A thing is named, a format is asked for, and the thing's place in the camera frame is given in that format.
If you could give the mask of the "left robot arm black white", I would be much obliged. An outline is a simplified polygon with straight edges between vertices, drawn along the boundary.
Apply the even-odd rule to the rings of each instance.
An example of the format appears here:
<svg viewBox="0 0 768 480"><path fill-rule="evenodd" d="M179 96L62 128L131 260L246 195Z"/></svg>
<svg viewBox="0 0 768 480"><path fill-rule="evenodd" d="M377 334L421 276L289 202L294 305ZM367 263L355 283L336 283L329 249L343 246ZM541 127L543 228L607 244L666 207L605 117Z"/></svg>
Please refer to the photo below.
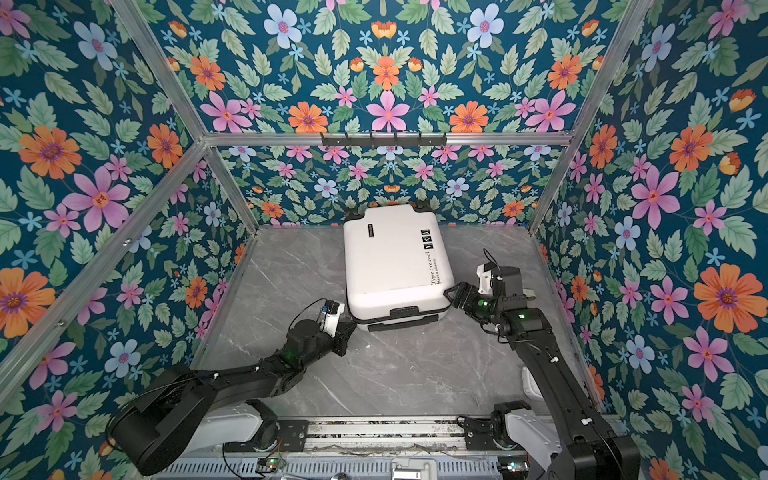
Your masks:
<svg viewBox="0 0 768 480"><path fill-rule="evenodd" d="M160 377L108 423L107 437L144 476L169 467L195 442L247 442L264 419L255 402L292 389L324 356L346 354L355 322L342 316L333 335L315 320L289 329L283 347L252 365L192 370L177 365Z"/></svg>

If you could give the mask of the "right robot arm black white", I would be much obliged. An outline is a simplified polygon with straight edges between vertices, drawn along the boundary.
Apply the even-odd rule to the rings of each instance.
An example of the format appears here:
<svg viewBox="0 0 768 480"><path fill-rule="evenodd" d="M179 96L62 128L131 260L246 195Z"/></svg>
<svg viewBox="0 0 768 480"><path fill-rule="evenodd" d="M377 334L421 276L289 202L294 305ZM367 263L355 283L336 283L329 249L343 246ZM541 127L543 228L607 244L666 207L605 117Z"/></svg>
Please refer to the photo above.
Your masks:
<svg viewBox="0 0 768 480"><path fill-rule="evenodd" d="M550 322L528 304L520 269L488 262L477 275L476 285L460 282L445 298L517 354L552 418L539 420L523 401L495 406L488 423L494 441L527 454L526 467L509 468L510 477L638 478L639 448L613 430L566 365Z"/></svg>

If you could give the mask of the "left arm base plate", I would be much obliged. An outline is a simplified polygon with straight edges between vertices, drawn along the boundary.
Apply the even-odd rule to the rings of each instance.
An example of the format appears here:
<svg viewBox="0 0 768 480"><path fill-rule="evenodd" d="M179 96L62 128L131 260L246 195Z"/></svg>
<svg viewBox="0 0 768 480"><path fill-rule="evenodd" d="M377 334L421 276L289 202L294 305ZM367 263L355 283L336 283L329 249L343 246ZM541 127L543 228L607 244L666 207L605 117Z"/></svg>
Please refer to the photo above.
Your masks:
<svg viewBox="0 0 768 480"><path fill-rule="evenodd" d="M250 440L228 442L227 453L295 453L304 450L310 423L306 420L269 420Z"/></svg>

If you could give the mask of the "white black suitcase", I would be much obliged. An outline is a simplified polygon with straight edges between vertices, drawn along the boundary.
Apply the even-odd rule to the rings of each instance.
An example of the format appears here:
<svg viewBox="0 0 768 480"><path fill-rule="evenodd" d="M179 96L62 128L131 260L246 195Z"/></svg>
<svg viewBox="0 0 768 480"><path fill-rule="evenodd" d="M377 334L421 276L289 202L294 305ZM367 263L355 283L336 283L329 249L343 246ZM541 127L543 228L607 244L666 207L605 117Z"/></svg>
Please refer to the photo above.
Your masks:
<svg viewBox="0 0 768 480"><path fill-rule="evenodd" d="M410 204L369 208L343 224L346 303L369 332L435 323L455 285L435 213Z"/></svg>

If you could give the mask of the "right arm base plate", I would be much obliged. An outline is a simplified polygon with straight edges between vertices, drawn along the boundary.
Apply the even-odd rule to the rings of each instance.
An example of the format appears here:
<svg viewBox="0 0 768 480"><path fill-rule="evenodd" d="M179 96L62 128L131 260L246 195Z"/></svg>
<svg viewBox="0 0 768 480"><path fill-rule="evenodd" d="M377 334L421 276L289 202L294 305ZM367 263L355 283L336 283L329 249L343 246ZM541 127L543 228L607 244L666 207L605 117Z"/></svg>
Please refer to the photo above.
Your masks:
<svg viewBox="0 0 768 480"><path fill-rule="evenodd" d="M468 451L504 451L513 447L513 444L495 435L490 419L458 416L456 423L463 431Z"/></svg>

